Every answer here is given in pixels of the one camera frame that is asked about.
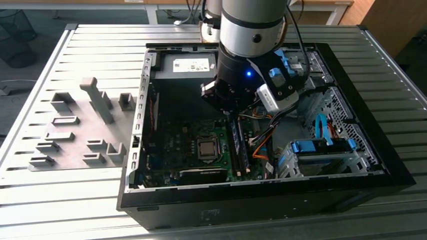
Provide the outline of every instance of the gray fixture block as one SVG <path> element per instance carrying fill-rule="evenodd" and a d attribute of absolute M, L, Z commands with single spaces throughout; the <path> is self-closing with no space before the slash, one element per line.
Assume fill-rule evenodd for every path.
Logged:
<path fill-rule="evenodd" d="M 40 155 L 31 158 L 29 164 L 35 168 L 51 167 L 55 164 L 55 160 L 48 155 Z"/>
<path fill-rule="evenodd" d="M 56 116 L 52 120 L 55 126 L 77 125 L 79 123 L 80 119 L 77 116 Z"/>
<path fill-rule="evenodd" d="M 133 111 L 135 110 L 135 100 L 131 93 L 120 93 L 119 105 L 121 111 Z"/>
<path fill-rule="evenodd" d="M 111 99 L 109 99 L 109 97 L 108 97 L 108 95 L 107 95 L 107 92 L 99 91 L 99 93 L 100 93 L 101 99 L 104 100 L 104 102 L 105 102 L 105 104 L 107 104 L 108 109 L 112 109 L 112 108 L 113 108 L 113 105 L 112 105 L 112 101 L 111 101 Z M 92 101 L 89 101 L 89 104 L 91 104 L 93 110 L 97 112 L 97 109 L 96 109 L 96 107 L 93 106 L 93 102 L 92 102 Z"/>
<path fill-rule="evenodd" d="M 87 165 L 99 165 L 105 163 L 105 158 L 99 152 L 87 153 L 83 154 L 83 161 Z"/>
<path fill-rule="evenodd" d="M 119 145 L 119 151 L 116 151 L 113 145 L 111 143 L 108 143 L 108 147 L 107 147 L 107 156 L 109 157 L 111 161 L 115 164 L 121 164 L 127 155 L 127 148 L 123 145 L 123 143 L 120 142 Z"/>
<path fill-rule="evenodd" d="M 57 152 L 60 150 L 60 146 L 55 141 L 44 141 L 39 142 L 35 148 L 41 152 L 41 153 L 52 153 Z"/>
<path fill-rule="evenodd" d="M 75 140 L 75 134 L 69 132 L 48 132 L 45 134 L 44 140 L 47 141 L 55 141 L 55 140 Z"/>
<path fill-rule="evenodd" d="M 113 122 L 113 116 L 109 112 L 108 105 L 103 99 L 101 93 L 96 87 L 97 79 L 95 77 L 84 77 L 80 83 L 80 89 L 87 92 L 88 97 L 92 100 L 92 106 L 96 109 L 101 120 L 105 124 Z"/>
<path fill-rule="evenodd" d="M 75 103 L 75 100 L 68 92 L 56 92 L 53 94 L 51 104 L 59 113 L 71 112 L 71 109 L 68 107 L 69 103 Z"/>
<path fill-rule="evenodd" d="M 92 152 L 101 152 L 107 149 L 107 142 L 104 139 L 87 140 L 85 145 Z"/>

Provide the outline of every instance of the wooden desk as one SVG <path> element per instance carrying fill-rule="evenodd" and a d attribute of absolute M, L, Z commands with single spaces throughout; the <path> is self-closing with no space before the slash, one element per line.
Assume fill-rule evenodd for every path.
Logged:
<path fill-rule="evenodd" d="M 312 24 L 307 12 L 327 16 L 326 25 L 338 25 L 354 0 L 304 0 L 302 23 Z M 145 10 L 149 24 L 159 24 L 157 10 L 187 10 L 185 0 L 0 0 L 0 9 L 37 10 Z M 291 10 L 302 10 L 300 2 Z"/>

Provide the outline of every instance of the gray carpet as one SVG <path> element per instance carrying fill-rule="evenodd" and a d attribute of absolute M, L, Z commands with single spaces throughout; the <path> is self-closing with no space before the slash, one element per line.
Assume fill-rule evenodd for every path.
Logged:
<path fill-rule="evenodd" d="M 141 10 L 60 10 L 59 19 L 52 19 L 51 10 L 27 10 L 25 14 L 32 23 L 39 37 L 29 43 L 37 54 L 36 63 L 23 69 L 13 69 L 0 61 L 0 81 L 4 80 L 36 80 L 49 59 L 52 50 L 64 32 L 68 23 L 79 24 L 148 24 L 145 11 Z M 188 11 L 172 13 L 179 19 L 188 16 Z M 168 18 L 164 11 L 157 11 L 159 24 L 172 24 L 175 19 Z M 407 68 L 407 74 L 427 92 L 427 43 L 419 44 L 411 41 L 396 58 L 398 63 Z M 8 82 L 13 89 L 9 96 L 0 96 L 0 135 L 9 132 L 15 119 L 19 115 L 29 91 L 32 82 Z"/>

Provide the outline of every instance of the blue latch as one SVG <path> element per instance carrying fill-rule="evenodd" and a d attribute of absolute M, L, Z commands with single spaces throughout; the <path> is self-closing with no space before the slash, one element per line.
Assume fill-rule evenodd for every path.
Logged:
<path fill-rule="evenodd" d="M 286 54 L 284 54 L 283 50 L 279 49 L 279 50 L 276 50 L 274 53 L 282 58 L 283 65 L 284 65 L 284 67 L 286 67 L 286 69 L 287 69 L 288 75 L 290 75 L 291 77 L 294 77 L 294 76 L 296 75 L 296 72 L 295 72 L 295 71 L 292 70 L 292 68 L 290 67 L 290 63 L 288 63 L 290 59 L 286 57 Z M 279 68 L 274 68 L 274 69 L 270 70 L 270 76 L 271 76 L 271 77 L 275 77 L 275 76 L 279 75 L 279 74 L 282 74 Z"/>
<path fill-rule="evenodd" d="M 314 141 L 296 141 L 300 153 L 312 153 L 316 151 Z"/>
<path fill-rule="evenodd" d="M 348 145 L 354 151 L 358 149 L 356 142 L 352 138 L 348 139 Z"/>
<path fill-rule="evenodd" d="M 299 149 L 299 146 L 296 145 L 296 143 L 291 143 L 291 146 L 292 146 L 292 150 L 294 150 L 294 153 L 299 153 L 300 152 L 300 149 Z"/>

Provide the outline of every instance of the metal work table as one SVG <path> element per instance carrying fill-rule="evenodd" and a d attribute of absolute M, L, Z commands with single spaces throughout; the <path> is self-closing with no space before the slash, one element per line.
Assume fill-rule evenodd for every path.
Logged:
<path fill-rule="evenodd" d="M 100 90 L 137 91 L 145 43 L 199 42 L 199 27 L 79 25 L 61 35 L 0 148 L 0 239 L 201 239 L 204 234 L 227 239 L 424 239 L 426 97 L 367 31 L 355 26 L 303 26 L 300 31 L 306 42 L 331 45 L 415 186 L 340 214 L 148 233 L 116 211 L 120 167 L 29 172 L 28 151 L 52 117 L 43 93 L 79 89 L 81 76 L 95 76 Z M 296 41 L 294 29 L 286 40 Z"/>

